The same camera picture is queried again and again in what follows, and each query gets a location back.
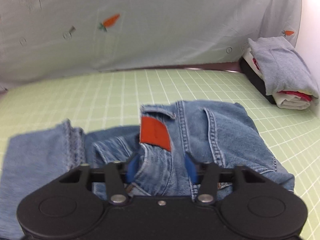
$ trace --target carrot print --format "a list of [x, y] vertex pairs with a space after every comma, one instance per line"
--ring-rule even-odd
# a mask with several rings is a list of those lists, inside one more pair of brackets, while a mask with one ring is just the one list
[[293, 31], [283, 31], [282, 34], [284, 34], [284, 36], [291, 36], [292, 34], [294, 34]]
[[117, 20], [120, 18], [120, 14], [115, 14], [110, 18], [105, 19], [100, 25], [98, 26], [99, 30], [103, 30], [104, 32], [107, 31], [107, 28], [112, 27], [116, 24]]

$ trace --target white wall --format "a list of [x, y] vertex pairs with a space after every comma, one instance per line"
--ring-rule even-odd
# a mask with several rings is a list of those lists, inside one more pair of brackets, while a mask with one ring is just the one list
[[[320, 0], [302, 0], [301, 23], [296, 50], [305, 60], [320, 87]], [[312, 106], [320, 117], [320, 105]]]

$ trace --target folded blue jeans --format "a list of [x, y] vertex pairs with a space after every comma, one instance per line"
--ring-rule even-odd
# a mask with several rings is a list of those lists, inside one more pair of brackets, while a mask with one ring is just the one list
[[0, 238], [18, 240], [20, 201], [31, 192], [85, 162], [84, 133], [66, 120], [53, 129], [10, 139], [0, 183]]
[[[93, 166], [126, 161], [140, 155], [140, 167], [130, 195], [197, 195], [185, 167], [185, 153], [199, 162], [215, 162], [223, 168], [245, 165], [293, 191], [294, 176], [279, 163], [260, 137], [253, 120], [238, 103], [178, 101], [174, 104], [141, 107], [141, 116], [159, 120], [167, 128], [171, 151], [139, 143], [138, 132], [93, 143]], [[93, 192], [105, 199], [105, 187], [96, 184]], [[231, 183], [221, 183], [218, 199], [232, 192]]]

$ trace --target red leather patch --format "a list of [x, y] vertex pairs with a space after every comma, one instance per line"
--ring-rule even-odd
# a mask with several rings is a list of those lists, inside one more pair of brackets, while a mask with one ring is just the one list
[[140, 142], [171, 151], [170, 137], [166, 126], [152, 117], [141, 117]]

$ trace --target gray cloth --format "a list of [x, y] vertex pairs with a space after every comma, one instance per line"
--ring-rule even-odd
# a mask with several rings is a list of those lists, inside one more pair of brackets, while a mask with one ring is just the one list
[[84, 133], [71, 127], [69, 120], [53, 129], [11, 138], [0, 183], [0, 238], [20, 239], [19, 202], [83, 162]]
[[319, 98], [319, 87], [306, 63], [284, 37], [248, 39], [266, 85], [266, 94], [300, 91]]

